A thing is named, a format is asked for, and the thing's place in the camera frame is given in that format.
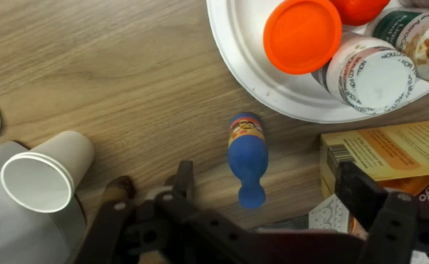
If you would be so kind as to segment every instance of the white paper cup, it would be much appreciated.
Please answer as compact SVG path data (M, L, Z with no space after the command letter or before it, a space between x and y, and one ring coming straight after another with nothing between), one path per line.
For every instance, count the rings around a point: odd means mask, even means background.
M66 131L28 153L13 156L1 169L1 184L12 200L36 213L55 213L72 200L94 160L83 135Z

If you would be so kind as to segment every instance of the plastic jar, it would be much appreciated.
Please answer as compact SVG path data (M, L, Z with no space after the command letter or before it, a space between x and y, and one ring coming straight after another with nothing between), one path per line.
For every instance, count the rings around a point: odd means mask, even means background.
M429 0L400 0L400 3L407 8L429 8Z
M416 82L408 57L364 35L344 35L332 60L313 77L341 103L375 115L401 106Z
M389 9L378 16L366 33L391 43L408 56L416 65L417 77L429 81L427 9Z

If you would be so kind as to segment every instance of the white plate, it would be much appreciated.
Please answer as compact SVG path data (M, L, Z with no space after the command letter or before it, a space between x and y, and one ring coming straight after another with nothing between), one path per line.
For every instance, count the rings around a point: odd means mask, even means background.
M347 123L375 118L337 101L312 75L287 75L269 63L262 49L262 31L281 2L206 0L212 34L231 75L257 101L293 119ZM427 93L429 82L417 81L410 101Z

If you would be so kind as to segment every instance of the orange cap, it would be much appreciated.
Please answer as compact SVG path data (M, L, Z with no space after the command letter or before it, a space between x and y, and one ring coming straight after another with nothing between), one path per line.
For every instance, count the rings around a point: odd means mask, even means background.
M342 22L329 0L285 0L266 22L263 47L275 68L301 75L331 60L341 37Z

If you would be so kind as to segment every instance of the white container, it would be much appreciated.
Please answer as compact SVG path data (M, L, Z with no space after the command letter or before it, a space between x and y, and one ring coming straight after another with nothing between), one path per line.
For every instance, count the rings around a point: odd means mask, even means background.
M94 160L92 144L66 131L28 153L13 156L1 169L12 200L36 213L63 210Z
M429 8L429 0L400 0L400 3L407 8Z
M337 100L363 113L386 113L405 103L416 82L413 62L391 44L344 35L339 50L315 79Z
M389 9L378 16L366 33L391 43L408 56L416 65L417 77L429 81L427 9Z

